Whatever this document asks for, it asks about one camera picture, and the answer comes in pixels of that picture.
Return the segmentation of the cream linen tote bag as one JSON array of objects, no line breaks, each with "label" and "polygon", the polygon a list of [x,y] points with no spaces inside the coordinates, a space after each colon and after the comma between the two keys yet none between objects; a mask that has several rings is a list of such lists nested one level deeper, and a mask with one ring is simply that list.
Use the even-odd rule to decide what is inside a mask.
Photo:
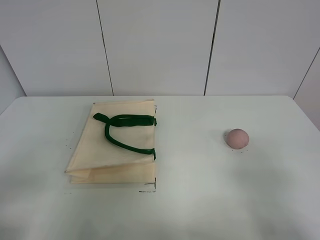
[{"label": "cream linen tote bag", "polygon": [[[116,116],[148,116],[149,122],[129,126],[106,121]],[[97,102],[65,173],[73,184],[153,184],[156,180],[153,99]]]}]

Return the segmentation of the pink peach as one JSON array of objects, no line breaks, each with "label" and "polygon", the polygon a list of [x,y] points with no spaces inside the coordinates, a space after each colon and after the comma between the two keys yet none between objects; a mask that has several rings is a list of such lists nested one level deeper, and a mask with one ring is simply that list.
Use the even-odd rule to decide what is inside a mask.
[{"label": "pink peach", "polygon": [[250,138],[247,132],[239,128],[232,129],[226,136],[227,145],[235,150],[245,148],[249,141]]}]

